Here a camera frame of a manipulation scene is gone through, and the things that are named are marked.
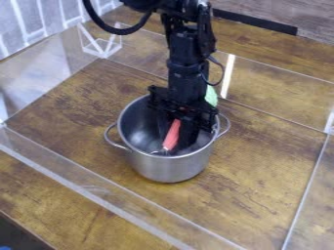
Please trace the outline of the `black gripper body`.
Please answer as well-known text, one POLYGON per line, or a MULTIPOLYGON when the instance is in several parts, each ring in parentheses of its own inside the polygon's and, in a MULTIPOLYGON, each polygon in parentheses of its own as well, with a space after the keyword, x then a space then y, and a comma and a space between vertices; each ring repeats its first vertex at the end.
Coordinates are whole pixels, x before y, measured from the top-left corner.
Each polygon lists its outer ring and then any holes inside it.
POLYGON ((216 125, 218 108, 206 100, 181 103, 169 97, 169 89, 151 85, 149 88, 147 106, 159 112, 166 112, 173 118, 190 118, 194 126, 212 131, 216 125))

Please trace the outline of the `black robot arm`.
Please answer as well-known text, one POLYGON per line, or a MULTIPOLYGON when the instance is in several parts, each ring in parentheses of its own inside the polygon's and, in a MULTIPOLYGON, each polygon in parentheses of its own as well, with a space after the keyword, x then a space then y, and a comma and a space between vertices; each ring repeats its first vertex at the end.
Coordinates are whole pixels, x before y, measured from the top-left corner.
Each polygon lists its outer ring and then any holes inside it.
POLYGON ((161 15, 170 58, 169 85, 149 87, 149 106, 161 113, 162 148, 190 147, 202 131, 213 130, 218 110, 205 99, 216 36, 212 5, 206 0, 122 0, 149 17, 161 15))

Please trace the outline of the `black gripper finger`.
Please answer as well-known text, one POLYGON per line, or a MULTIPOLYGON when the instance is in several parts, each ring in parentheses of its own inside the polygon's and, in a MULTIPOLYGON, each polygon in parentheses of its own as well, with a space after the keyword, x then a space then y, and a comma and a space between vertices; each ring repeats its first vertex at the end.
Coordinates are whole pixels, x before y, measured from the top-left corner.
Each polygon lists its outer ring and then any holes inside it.
POLYGON ((199 133, 198 122, 190 117, 183 118, 181 132, 179 132, 181 149, 190 147, 195 143, 198 133, 199 133))

